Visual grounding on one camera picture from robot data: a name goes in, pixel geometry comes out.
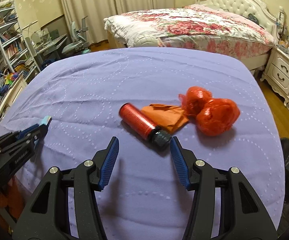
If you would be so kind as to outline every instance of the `white nightstand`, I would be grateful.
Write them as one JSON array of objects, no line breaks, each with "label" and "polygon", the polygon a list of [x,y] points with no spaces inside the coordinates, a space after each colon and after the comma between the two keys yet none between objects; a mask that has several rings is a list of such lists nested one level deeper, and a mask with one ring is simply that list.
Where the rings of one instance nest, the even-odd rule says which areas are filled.
[{"label": "white nightstand", "polygon": [[286,106],[289,102],[289,55],[277,47],[272,48],[260,81],[265,79],[272,89],[285,99],[284,105]]}]

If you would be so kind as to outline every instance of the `wooden floor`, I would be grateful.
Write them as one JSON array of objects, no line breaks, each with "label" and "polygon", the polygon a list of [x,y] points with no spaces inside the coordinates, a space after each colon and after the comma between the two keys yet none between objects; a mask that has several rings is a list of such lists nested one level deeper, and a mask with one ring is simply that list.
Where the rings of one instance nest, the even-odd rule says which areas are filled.
[{"label": "wooden floor", "polygon": [[110,46],[109,46],[108,41],[105,40],[105,41],[101,41],[99,43],[90,45],[89,49],[92,52],[96,52],[96,51],[101,51],[101,50],[108,50],[108,49],[110,49]]},{"label": "wooden floor", "polygon": [[[110,49],[108,41],[102,41],[89,46],[92,52]],[[289,138],[289,110],[283,105],[284,98],[273,92],[270,85],[264,81],[257,80],[264,97],[272,111],[274,121],[278,128],[279,136]]]}]

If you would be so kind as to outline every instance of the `floral bedspread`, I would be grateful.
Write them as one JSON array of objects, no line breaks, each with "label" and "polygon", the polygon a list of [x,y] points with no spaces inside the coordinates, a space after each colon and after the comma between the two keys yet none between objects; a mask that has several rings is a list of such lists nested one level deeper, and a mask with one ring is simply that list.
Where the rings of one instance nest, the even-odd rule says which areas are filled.
[{"label": "floral bedspread", "polygon": [[111,16],[105,28],[128,47],[134,47],[143,35],[160,38],[161,47],[197,49],[237,59],[261,55],[276,43],[269,32],[243,16],[197,4]]}]

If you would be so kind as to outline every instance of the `red plastic bag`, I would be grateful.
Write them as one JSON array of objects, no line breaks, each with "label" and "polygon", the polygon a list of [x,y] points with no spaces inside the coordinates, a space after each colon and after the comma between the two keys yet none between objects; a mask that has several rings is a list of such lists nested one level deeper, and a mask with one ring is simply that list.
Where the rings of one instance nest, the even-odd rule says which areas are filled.
[{"label": "red plastic bag", "polygon": [[190,87],[186,95],[179,94],[181,107],[187,116],[196,117],[205,104],[212,99],[212,93],[201,87]]},{"label": "red plastic bag", "polygon": [[213,98],[196,117],[199,130],[217,136],[229,130],[240,115],[237,104],[230,99]]}]

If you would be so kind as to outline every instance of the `orange cloth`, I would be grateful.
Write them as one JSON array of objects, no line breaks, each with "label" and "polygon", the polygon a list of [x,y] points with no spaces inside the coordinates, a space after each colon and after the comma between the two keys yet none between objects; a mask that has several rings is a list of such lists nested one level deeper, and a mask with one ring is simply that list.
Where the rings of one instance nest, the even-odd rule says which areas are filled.
[{"label": "orange cloth", "polygon": [[142,108],[141,111],[170,134],[189,121],[180,106],[151,104]]},{"label": "orange cloth", "polygon": [[[24,209],[24,199],[18,190],[18,185],[15,177],[7,184],[6,195],[0,192],[0,208],[9,207],[9,213],[16,219],[20,217]],[[0,215],[0,225],[4,230],[8,230],[6,221]]]}]

